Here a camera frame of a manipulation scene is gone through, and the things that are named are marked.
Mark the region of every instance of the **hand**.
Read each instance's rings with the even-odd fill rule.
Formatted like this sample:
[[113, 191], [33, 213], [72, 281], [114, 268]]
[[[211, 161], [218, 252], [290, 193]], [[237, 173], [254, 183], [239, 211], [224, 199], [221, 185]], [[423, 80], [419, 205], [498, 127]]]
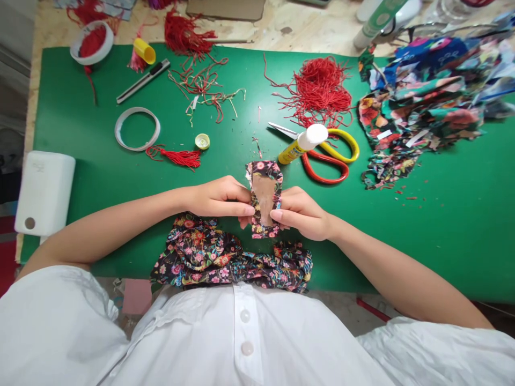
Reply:
[[233, 176], [183, 188], [185, 210], [197, 216], [253, 216], [254, 208], [250, 206], [251, 192]]
[[283, 191], [281, 209], [270, 216], [285, 227], [293, 227], [314, 241], [328, 239], [334, 230], [335, 217], [323, 210], [305, 191], [293, 187]]

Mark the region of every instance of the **green cutting mat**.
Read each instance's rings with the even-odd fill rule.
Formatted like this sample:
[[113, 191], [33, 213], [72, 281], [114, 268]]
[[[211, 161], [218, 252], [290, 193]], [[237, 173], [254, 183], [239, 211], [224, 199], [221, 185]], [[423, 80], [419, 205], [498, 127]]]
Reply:
[[[162, 44], [154, 47], [159, 60], [167, 57], [172, 69], [179, 68], [183, 57], [176, 57]], [[245, 164], [258, 159], [252, 136], [259, 138], [264, 158], [276, 159], [288, 140], [267, 130], [267, 122], [300, 130], [284, 119], [288, 114], [279, 110], [281, 99], [271, 96], [272, 92], [284, 94], [285, 90], [271, 87], [264, 78], [261, 51], [215, 48], [216, 58], [229, 58], [227, 65], [217, 69], [218, 82], [223, 85], [220, 90], [231, 93], [244, 87], [247, 97], [243, 101], [238, 94], [234, 99], [237, 118], [230, 103], [224, 103], [221, 124], [215, 123], [214, 107], [198, 106], [193, 128], [185, 115], [189, 101], [166, 74], [121, 106], [116, 105], [116, 97], [141, 76], [126, 67], [130, 55], [131, 46], [114, 46], [95, 66], [92, 78], [99, 103], [95, 107], [84, 69], [72, 60], [69, 49], [43, 51], [34, 149], [69, 154], [77, 160], [68, 222], [111, 205], [226, 174], [246, 184]], [[269, 52], [267, 75], [278, 83], [289, 82], [304, 60], [321, 55]], [[357, 102], [368, 91], [368, 86], [359, 81], [357, 58], [336, 58], [348, 60], [353, 67], [354, 76], [345, 81], [345, 86]], [[195, 136], [207, 133], [211, 147], [202, 154], [202, 166], [193, 173], [121, 148], [114, 138], [114, 124], [133, 106], [145, 107], [157, 115], [162, 126], [158, 142], [165, 143], [167, 150], [193, 150]], [[515, 180], [510, 156], [515, 143], [513, 122], [486, 124], [488, 134], [474, 142], [462, 141], [440, 155], [424, 154], [422, 167], [398, 184], [406, 185], [404, 195], [399, 196], [393, 190], [364, 189], [360, 174], [366, 170], [371, 150], [355, 119], [348, 131], [358, 141], [362, 155], [350, 167], [346, 181], [332, 187], [319, 185], [306, 176], [297, 160], [282, 168], [284, 188], [301, 186], [324, 209], [419, 260], [472, 299], [515, 302]], [[136, 116], [126, 121], [123, 136], [129, 146], [141, 146], [152, 132], [152, 121]], [[339, 146], [339, 151], [350, 155], [345, 145]], [[314, 168], [322, 176], [339, 176], [329, 166], [314, 162]], [[407, 201], [410, 196], [419, 199]], [[100, 276], [148, 277], [172, 223], [173, 219], [167, 219], [150, 228], [95, 264], [93, 272]], [[240, 237], [245, 249], [271, 251], [271, 240], [251, 240], [250, 230], [241, 231], [235, 219], [223, 219], [220, 227]], [[285, 231], [282, 237], [295, 240], [300, 235]], [[38, 237], [24, 238], [23, 262], [38, 242]], [[311, 289], [373, 291], [337, 247], [309, 240], [304, 245], [313, 252]], [[75, 253], [86, 247], [77, 246]]]

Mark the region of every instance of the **yellow bottle cap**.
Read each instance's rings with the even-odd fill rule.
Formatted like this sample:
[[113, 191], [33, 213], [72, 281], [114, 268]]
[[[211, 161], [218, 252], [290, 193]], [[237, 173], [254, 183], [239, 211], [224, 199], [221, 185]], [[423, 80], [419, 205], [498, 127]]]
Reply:
[[207, 134], [199, 134], [195, 137], [195, 145], [201, 150], [206, 150], [210, 144]]

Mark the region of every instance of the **glue stick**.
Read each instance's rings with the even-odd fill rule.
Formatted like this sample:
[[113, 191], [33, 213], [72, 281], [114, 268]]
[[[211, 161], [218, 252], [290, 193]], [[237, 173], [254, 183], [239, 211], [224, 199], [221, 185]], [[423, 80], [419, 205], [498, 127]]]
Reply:
[[357, 49], [363, 49], [392, 21], [408, 0], [383, 0], [352, 41]]
[[283, 165], [299, 158], [302, 154], [313, 150], [316, 146], [324, 142], [329, 136], [327, 128], [320, 123], [312, 124], [306, 131], [300, 133], [295, 141], [279, 154], [279, 162]]

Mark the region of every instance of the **yellow cap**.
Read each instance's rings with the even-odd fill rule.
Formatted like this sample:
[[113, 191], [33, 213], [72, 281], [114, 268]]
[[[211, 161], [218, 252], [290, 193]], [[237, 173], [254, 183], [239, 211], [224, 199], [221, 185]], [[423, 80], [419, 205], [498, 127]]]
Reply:
[[134, 40], [134, 52], [148, 64], [154, 64], [156, 62], [156, 52], [141, 38]]
[[195, 145], [201, 150], [206, 150], [210, 144], [207, 134], [199, 134], [195, 137]]

